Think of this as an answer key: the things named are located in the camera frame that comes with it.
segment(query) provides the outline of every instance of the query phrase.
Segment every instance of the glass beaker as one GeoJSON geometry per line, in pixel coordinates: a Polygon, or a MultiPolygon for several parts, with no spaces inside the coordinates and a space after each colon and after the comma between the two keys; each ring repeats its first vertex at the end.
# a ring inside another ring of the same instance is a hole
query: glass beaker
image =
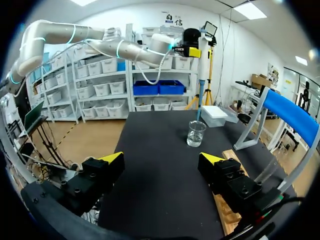
{"type": "Polygon", "coordinates": [[[201,121],[190,121],[186,143],[190,147],[199,147],[204,137],[204,132],[206,128],[207,126],[201,121]]]}

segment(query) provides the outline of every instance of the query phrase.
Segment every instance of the wooden floor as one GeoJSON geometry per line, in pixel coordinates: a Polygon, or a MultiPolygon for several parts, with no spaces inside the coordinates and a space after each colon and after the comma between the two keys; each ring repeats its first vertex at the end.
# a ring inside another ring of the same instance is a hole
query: wooden floor
{"type": "MultiPolygon", "coordinates": [[[[279,119],[267,120],[264,127],[273,134],[279,122],[279,119]]],[[[49,136],[51,136],[51,128],[55,145],[58,146],[58,153],[62,156],[63,160],[80,164],[87,157],[100,158],[113,154],[124,124],[125,120],[95,120],[87,121],[86,123],[80,122],[79,124],[75,124],[74,122],[49,122],[48,124],[45,123],[44,126],[49,136]]],[[[42,144],[38,133],[34,133],[32,137],[37,149],[48,160],[50,155],[42,144]]],[[[271,138],[266,134],[262,134],[261,140],[267,144],[271,138]]],[[[290,144],[289,138],[285,138],[284,141],[290,144]]],[[[274,153],[287,174],[297,166],[306,153],[300,145],[295,152],[292,149],[293,147],[286,152],[279,153],[279,151],[276,151],[274,153]]],[[[306,195],[319,165],[320,156],[318,153],[315,153],[293,184],[298,196],[306,195]]]]}

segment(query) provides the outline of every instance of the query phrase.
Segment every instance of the white wall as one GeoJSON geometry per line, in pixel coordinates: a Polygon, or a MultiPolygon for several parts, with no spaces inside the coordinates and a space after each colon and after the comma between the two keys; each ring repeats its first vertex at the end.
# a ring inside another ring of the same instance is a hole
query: white wall
{"type": "MultiPolygon", "coordinates": [[[[216,33],[217,46],[215,47],[215,56],[212,72],[212,93],[215,96],[222,67],[222,30],[224,41],[228,34],[229,20],[210,11],[201,10],[195,7],[167,4],[150,3],[135,4],[126,7],[116,8],[105,11],[77,22],[77,24],[101,27],[101,28],[120,28],[122,35],[126,33],[126,24],[132,23],[133,30],[137,33],[142,32],[143,27],[159,27],[165,23],[166,15],[169,12],[173,17],[180,16],[183,27],[196,28],[203,26],[209,21],[218,27],[216,33]]],[[[228,39],[224,49],[224,61],[222,72],[221,93],[225,100],[230,85],[235,81],[251,80],[252,74],[267,75],[268,63],[273,64],[279,70],[279,83],[277,90],[282,89],[283,81],[283,61],[274,53],[261,39],[256,37],[242,26],[231,22],[228,39]]]]}

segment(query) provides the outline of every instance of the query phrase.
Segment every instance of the water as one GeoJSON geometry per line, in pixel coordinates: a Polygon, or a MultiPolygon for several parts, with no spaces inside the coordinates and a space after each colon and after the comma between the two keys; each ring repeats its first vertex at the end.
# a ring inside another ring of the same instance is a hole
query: water
{"type": "Polygon", "coordinates": [[[203,138],[203,134],[201,134],[200,132],[191,131],[188,134],[188,137],[186,139],[186,143],[190,147],[195,147],[196,148],[196,147],[199,147],[201,145],[202,138],[203,138]]]}

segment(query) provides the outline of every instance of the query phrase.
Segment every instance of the white container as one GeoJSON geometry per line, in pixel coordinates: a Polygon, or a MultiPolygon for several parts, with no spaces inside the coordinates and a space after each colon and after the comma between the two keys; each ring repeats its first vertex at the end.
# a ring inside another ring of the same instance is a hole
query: white container
{"type": "Polygon", "coordinates": [[[96,111],[96,115],[98,118],[105,118],[109,117],[109,112],[107,109],[107,103],[106,102],[99,102],[94,106],[94,109],[96,111]]]}
{"type": "Polygon", "coordinates": [[[104,74],[114,73],[118,69],[118,63],[116,58],[103,60],[101,61],[101,65],[102,65],[102,72],[104,74]]]}
{"type": "Polygon", "coordinates": [[[165,97],[155,97],[152,100],[155,111],[168,111],[170,106],[170,100],[165,97]]]}
{"type": "Polygon", "coordinates": [[[150,68],[149,65],[144,64],[143,62],[140,62],[140,61],[136,62],[135,65],[137,65],[137,66],[135,67],[136,70],[139,69],[138,66],[139,66],[141,69],[149,69],[149,68],[150,68]]]}
{"type": "Polygon", "coordinates": [[[82,109],[84,117],[88,119],[94,119],[97,116],[97,112],[94,106],[90,106],[88,108],[82,109]]]}
{"type": "Polygon", "coordinates": [[[89,69],[87,65],[84,66],[78,66],[76,68],[76,72],[77,72],[77,78],[81,79],[81,78],[85,78],[89,76],[89,69]]]}
{"type": "Polygon", "coordinates": [[[110,85],[109,83],[103,83],[98,85],[93,85],[95,94],[97,97],[107,96],[110,94],[110,85]]]}
{"type": "Polygon", "coordinates": [[[109,84],[112,95],[124,94],[126,91],[126,81],[115,81],[109,84]]]}
{"type": "Polygon", "coordinates": [[[52,112],[53,118],[55,118],[55,119],[61,118],[59,108],[54,108],[51,112],[52,112]]]}
{"type": "Polygon", "coordinates": [[[223,127],[227,116],[218,106],[201,106],[201,118],[209,128],[223,127]]]}
{"type": "Polygon", "coordinates": [[[190,70],[190,57],[175,57],[173,60],[173,68],[179,70],[190,70]]]}
{"type": "Polygon", "coordinates": [[[47,95],[49,104],[55,104],[62,99],[61,92],[55,91],[54,93],[47,95]]]}
{"type": "Polygon", "coordinates": [[[89,75],[90,76],[102,74],[101,62],[95,62],[95,63],[88,64],[88,68],[89,68],[89,75]]]}
{"type": "Polygon", "coordinates": [[[166,56],[163,61],[161,70],[170,70],[172,68],[172,61],[173,61],[172,56],[166,56]]]}
{"type": "Polygon", "coordinates": [[[171,103],[171,110],[182,111],[186,110],[187,103],[185,101],[176,101],[171,103]]]}
{"type": "Polygon", "coordinates": [[[143,27],[142,30],[144,34],[158,34],[160,28],[159,27],[143,27]]]}
{"type": "Polygon", "coordinates": [[[59,108],[59,113],[62,118],[68,117],[72,113],[72,107],[71,105],[62,106],[59,108]]]}
{"type": "Polygon", "coordinates": [[[107,104],[106,108],[109,112],[109,116],[115,119],[124,117],[126,100],[113,100],[107,104]]]}
{"type": "Polygon", "coordinates": [[[78,88],[77,92],[79,95],[79,99],[88,99],[95,94],[95,89],[93,86],[90,85],[90,86],[78,88]]]}
{"type": "Polygon", "coordinates": [[[45,89],[49,90],[58,85],[58,81],[56,77],[49,78],[44,81],[45,89]]]}
{"type": "Polygon", "coordinates": [[[151,111],[152,101],[150,98],[141,97],[135,100],[134,105],[137,112],[149,112],[151,111]]]}
{"type": "Polygon", "coordinates": [[[142,33],[141,36],[143,44],[149,46],[151,44],[153,33],[142,33]]]}
{"type": "Polygon", "coordinates": [[[39,94],[42,92],[43,90],[43,83],[38,84],[35,88],[36,88],[36,92],[39,94]]]}

